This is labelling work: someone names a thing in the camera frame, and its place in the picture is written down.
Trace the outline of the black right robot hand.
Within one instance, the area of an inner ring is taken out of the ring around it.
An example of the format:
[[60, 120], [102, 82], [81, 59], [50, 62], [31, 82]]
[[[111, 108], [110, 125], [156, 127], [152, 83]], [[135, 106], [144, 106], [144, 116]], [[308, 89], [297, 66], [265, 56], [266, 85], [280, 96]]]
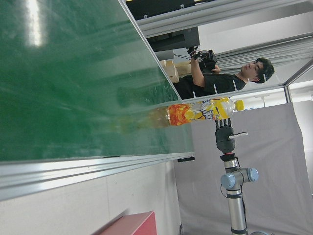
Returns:
[[216, 146], [223, 154], [232, 153], [235, 149], [235, 138], [247, 136], [247, 132], [240, 132], [234, 134], [231, 125], [231, 118], [223, 120], [215, 120], [216, 132]]

